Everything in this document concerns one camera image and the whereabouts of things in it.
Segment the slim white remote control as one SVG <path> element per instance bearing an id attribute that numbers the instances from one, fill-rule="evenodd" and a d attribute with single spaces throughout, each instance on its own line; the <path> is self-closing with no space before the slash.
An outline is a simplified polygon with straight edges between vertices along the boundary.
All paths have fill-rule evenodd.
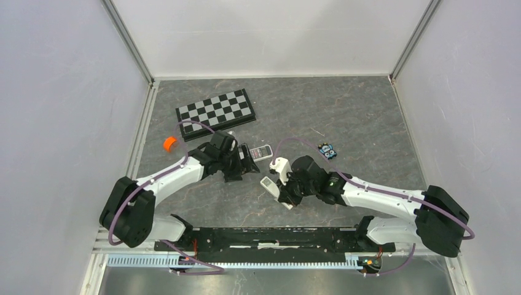
<path id="1" fill-rule="evenodd" d="M 274 199 L 282 204 L 284 207 L 286 207 L 288 210 L 291 210 L 294 205 L 290 204 L 290 203 L 286 203 L 286 202 L 281 202 L 280 201 L 280 197 L 281 197 L 281 192 L 280 192 L 280 189 L 278 188 L 278 186 L 276 185 L 275 182 L 273 182 L 268 176 L 264 176 L 261 181 L 260 181 L 260 185 L 269 193 L 271 194 Z"/>

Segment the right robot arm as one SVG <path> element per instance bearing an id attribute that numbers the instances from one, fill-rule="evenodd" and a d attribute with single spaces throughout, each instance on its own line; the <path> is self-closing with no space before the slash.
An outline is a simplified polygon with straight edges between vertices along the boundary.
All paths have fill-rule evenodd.
<path id="1" fill-rule="evenodd" d="M 327 172 L 309 155 L 293 163 L 278 157 L 270 162 L 278 175 L 276 199 L 289 207 L 315 196 L 329 205 L 360 207 L 387 214 L 366 216 L 355 233 L 355 244 L 363 251 L 387 243 L 419 243 L 430 251 L 455 258 L 463 240 L 474 238 L 469 215 L 443 188 L 403 190 L 369 183 L 348 173 Z"/>

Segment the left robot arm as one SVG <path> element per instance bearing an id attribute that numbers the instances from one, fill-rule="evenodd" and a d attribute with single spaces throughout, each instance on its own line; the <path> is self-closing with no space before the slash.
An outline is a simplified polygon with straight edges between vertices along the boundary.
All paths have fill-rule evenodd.
<path id="1" fill-rule="evenodd" d="M 259 173 L 260 169 L 247 144 L 218 130 L 208 142 L 159 172 L 138 179 L 121 177 L 99 219 L 108 230 L 109 244 L 135 248 L 146 240 L 167 240 L 177 250 L 188 249 L 193 242 L 189 225 L 177 216 L 157 216 L 155 209 L 180 189 L 219 171 L 229 183 L 241 181 L 247 173 Z"/>

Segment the white remote with buttons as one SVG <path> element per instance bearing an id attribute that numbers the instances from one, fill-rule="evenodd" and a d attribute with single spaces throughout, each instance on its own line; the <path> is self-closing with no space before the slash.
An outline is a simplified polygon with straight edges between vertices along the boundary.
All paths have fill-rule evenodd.
<path id="1" fill-rule="evenodd" d="M 254 162 L 271 159 L 273 157 L 273 149 L 269 144 L 254 147 L 249 150 Z"/>

